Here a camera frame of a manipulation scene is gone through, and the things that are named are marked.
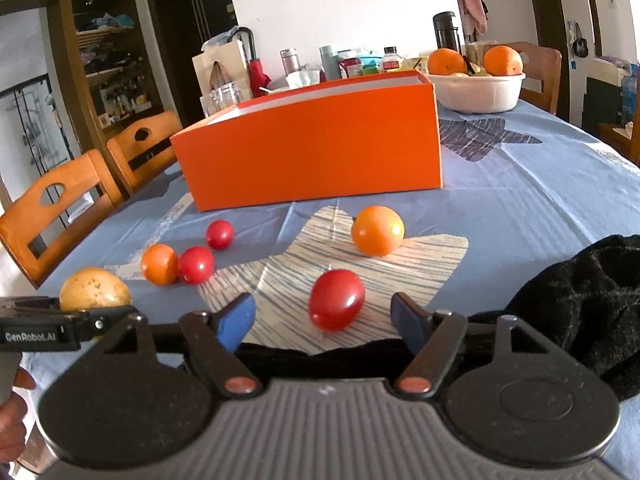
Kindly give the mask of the person's left hand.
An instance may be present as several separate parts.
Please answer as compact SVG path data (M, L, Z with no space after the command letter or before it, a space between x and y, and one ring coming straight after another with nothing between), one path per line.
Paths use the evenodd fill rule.
M24 399L12 392L0 411L0 463L17 460L25 449L26 427L24 418L28 407Z

